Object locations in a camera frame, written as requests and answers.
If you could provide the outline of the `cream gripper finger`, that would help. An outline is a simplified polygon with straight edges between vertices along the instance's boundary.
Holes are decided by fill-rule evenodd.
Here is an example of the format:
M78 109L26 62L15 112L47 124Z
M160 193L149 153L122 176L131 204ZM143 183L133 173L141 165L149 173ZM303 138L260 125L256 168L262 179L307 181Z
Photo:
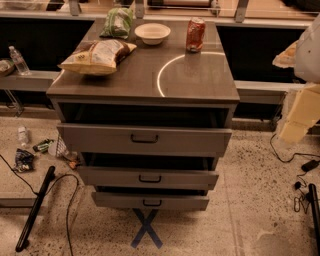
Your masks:
M319 120L320 84L307 83L296 92L279 138L288 144L298 143Z
M279 68L293 68L295 66L296 46L297 42L293 42L273 59L272 64Z

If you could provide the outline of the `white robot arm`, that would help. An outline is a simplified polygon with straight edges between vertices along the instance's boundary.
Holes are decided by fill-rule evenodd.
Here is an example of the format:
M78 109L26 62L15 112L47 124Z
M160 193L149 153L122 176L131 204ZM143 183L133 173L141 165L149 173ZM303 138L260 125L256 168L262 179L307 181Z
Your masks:
M311 25L272 64L293 68L294 75L306 82L302 89L291 90L285 97L277 129L281 142L296 144L320 120L320 27Z

